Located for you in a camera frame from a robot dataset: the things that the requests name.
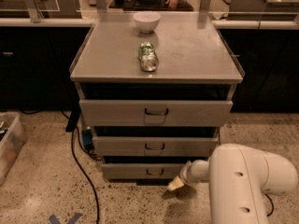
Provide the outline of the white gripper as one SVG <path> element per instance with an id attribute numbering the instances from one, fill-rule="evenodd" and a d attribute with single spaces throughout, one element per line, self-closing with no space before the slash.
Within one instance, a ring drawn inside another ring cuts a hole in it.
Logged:
<path id="1" fill-rule="evenodd" d="M 167 186 L 169 191 L 182 188 L 184 184 L 192 185 L 200 182 L 207 182 L 209 177 L 209 162 L 203 160 L 187 161 L 181 169 L 179 176 L 176 176 Z"/>

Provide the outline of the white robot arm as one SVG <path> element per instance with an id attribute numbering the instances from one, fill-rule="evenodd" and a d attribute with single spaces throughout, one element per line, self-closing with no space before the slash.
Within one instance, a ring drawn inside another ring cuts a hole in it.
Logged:
<path id="1" fill-rule="evenodd" d="M 189 161 L 168 189 L 206 181 L 212 224 L 269 224 L 263 196 L 296 190 L 298 173 L 286 158 L 238 144 L 215 148 L 207 161 Z"/>

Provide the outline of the person's hand in background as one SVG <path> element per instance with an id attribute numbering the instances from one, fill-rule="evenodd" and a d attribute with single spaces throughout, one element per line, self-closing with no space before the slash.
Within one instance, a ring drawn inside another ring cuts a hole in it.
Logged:
<path id="1" fill-rule="evenodd" d="M 179 0 L 166 0 L 166 4 L 168 5 L 169 10 L 176 10 L 178 7 Z"/>

